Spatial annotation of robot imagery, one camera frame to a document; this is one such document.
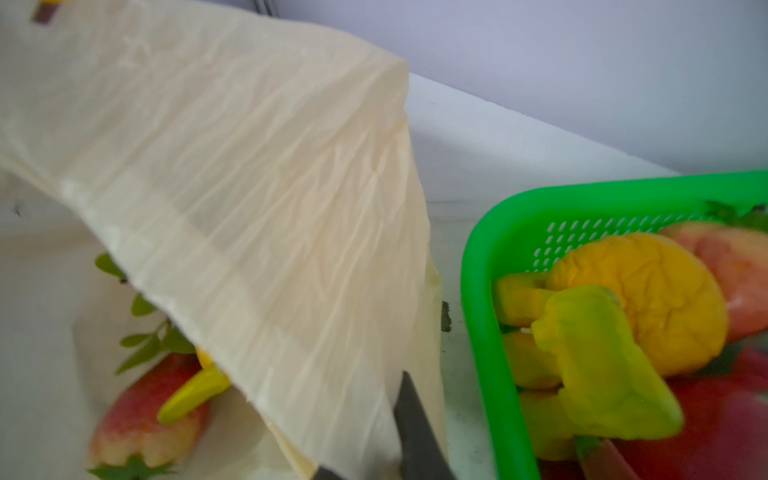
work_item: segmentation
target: red fruit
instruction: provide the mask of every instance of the red fruit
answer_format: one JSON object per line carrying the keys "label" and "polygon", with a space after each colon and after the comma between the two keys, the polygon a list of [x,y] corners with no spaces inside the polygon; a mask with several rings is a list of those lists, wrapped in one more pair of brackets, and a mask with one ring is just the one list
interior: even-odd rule
{"label": "red fruit", "polygon": [[726,376],[675,379],[683,431],[671,439],[614,441],[643,480],[768,478],[766,359],[745,349]]}
{"label": "red fruit", "polygon": [[584,480],[581,467],[576,462],[548,462],[537,460],[541,480]]}
{"label": "red fruit", "polygon": [[576,437],[576,452],[586,480],[640,480],[610,439]]}
{"label": "red fruit", "polygon": [[157,412],[199,371],[195,355],[171,353],[128,387],[94,431],[90,472],[100,478],[141,480],[170,473],[170,464],[192,453],[203,434],[208,405],[170,425],[159,423]]}
{"label": "red fruit", "polygon": [[704,222],[660,233],[699,257],[717,279],[728,302],[727,342],[768,328],[768,234]]}

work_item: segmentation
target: green leaf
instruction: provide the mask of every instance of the green leaf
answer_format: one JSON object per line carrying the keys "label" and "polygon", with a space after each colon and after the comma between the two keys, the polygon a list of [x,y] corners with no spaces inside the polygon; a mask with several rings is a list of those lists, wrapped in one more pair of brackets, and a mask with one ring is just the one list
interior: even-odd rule
{"label": "green leaf", "polygon": [[101,467],[88,470],[88,473],[96,475],[101,480],[148,480],[159,475],[174,474],[175,472],[170,470],[173,466],[173,463],[167,463],[159,467],[150,468],[147,467],[147,464],[144,463],[144,460],[139,455],[132,455],[122,467],[102,465]]}
{"label": "green leaf", "polygon": [[755,333],[749,337],[748,340],[752,348],[762,353],[763,355],[768,355],[768,332],[762,331]]}
{"label": "green leaf", "polygon": [[119,266],[114,264],[112,257],[109,256],[109,253],[103,253],[99,255],[96,257],[96,261],[94,261],[94,263],[96,264],[96,268],[102,272],[114,275],[120,280],[127,280],[125,273],[123,273],[123,270],[120,270]]}
{"label": "green leaf", "polygon": [[129,356],[114,373],[120,375],[122,372],[130,370],[135,366],[151,361],[158,353],[163,351],[163,344],[156,334],[150,335],[144,344]]}
{"label": "green leaf", "polygon": [[730,225],[732,227],[738,227],[741,225],[741,216],[739,215],[739,212],[737,212],[736,209],[730,205],[708,200],[707,206],[709,207],[709,210],[707,211],[708,215],[719,218],[726,225]]}
{"label": "green leaf", "polygon": [[516,331],[520,330],[519,327],[512,326],[512,325],[507,325],[506,323],[499,323],[498,324],[498,329],[501,330],[502,335],[504,335],[505,333],[516,332]]}
{"label": "green leaf", "polygon": [[760,230],[761,232],[768,233],[768,215],[766,215],[766,206],[756,205],[742,217],[741,223],[744,228],[751,228],[753,230]]}
{"label": "green leaf", "polygon": [[733,363],[736,362],[736,358],[741,353],[741,349],[744,348],[744,341],[741,340],[730,345],[725,345],[720,355],[712,359],[711,362],[706,364],[701,369],[694,372],[693,376],[722,376],[727,375],[733,369]]}
{"label": "green leaf", "polygon": [[163,339],[163,346],[173,353],[195,353],[194,345],[176,327],[168,330]]}
{"label": "green leaf", "polygon": [[140,293],[136,295],[136,298],[134,298],[134,304],[131,305],[131,314],[133,316],[145,316],[155,311],[157,311],[157,307],[155,305],[152,305],[146,301],[144,296]]}
{"label": "green leaf", "polygon": [[574,444],[576,445],[576,456],[579,460],[583,460],[592,449],[603,446],[603,441],[593,436],[575,436]]}
{"label": "green leaf", "polygon": [[124,336],[123,339],[120,340],[120,346],[124,346],[127,349],[139,346],[144,343],[144,341],[148,339],[150,335],[151,333],[138,333],[136,335]]}

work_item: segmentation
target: white wall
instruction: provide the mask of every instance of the white wall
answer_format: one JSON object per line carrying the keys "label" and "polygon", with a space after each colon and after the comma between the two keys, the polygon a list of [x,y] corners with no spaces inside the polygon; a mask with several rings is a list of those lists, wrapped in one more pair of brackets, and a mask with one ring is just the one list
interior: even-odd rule
{"label": "white wall", "polygon": [[412,70],[674,169],[768,167],[766,0],[276,0]]}
{"label": "white wall", "polygon": [[219,5],[229,5],[244,10],[253,11],[253,0],[205,0],[206,2],[218,3]]}

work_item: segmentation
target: green plastic basket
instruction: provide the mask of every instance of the green plastic basket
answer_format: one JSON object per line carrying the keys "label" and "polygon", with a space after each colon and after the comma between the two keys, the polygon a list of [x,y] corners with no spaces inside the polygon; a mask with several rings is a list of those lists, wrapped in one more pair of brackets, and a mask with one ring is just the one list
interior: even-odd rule
{"label": "green plastic basket", "polygon": [[764,203],[768,170],[539,188],[509,197],[477,224],[462,261],[462,305],[501,480],[540,477],[502,347],[492,281],[549,270],[567,252],[607,235],[703,219],[705,200],[743,210]]}

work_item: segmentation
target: white plastic bag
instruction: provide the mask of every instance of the white plastic bag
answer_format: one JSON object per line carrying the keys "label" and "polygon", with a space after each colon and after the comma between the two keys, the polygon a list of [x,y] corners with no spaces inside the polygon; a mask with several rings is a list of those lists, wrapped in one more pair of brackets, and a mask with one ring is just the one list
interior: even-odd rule
{"label": "white plastic bag", "polygon": [[0,164],[84,221],[304,476],[393,471],[405,368],[443,439],[406,64],[216,5],[34,7],[0,5]]}

